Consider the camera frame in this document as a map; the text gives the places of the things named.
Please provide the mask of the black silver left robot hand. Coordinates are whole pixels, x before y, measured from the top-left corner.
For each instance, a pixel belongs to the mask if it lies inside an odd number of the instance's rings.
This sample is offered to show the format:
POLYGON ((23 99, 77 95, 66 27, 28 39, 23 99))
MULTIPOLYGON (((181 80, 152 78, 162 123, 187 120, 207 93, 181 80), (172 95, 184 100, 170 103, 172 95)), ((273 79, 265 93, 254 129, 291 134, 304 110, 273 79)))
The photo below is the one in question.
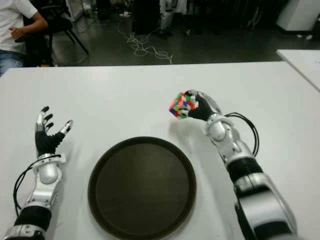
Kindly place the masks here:
POLYGON ((53 122, 48 121, 53 117, 53 114, 47 114, 50 107, 45 106, 38 114, 35 122, 35 147, 37 156, 42 155, 54 155, 57 147, 64 140, 66 135, 73 127, 73 120, 69 120, 65 123, 60 131, 55 134, 48 135, 49 129, 54 125, 53 122))

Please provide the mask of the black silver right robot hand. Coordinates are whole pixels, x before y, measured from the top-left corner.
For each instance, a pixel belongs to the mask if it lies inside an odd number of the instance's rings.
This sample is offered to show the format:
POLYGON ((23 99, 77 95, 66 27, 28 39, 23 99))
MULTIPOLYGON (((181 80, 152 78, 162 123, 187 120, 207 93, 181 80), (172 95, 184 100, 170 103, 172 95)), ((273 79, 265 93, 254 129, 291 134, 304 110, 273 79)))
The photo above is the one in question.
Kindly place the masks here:
POLYGON ((190 97, 194 96, 198 103, 198 106, 195 109, 188 111, 188 117, 208 121, 214 114, 222 115, 222 111, 218 104, 206 93, 191 89, 187 90, 185 94, 190 97))

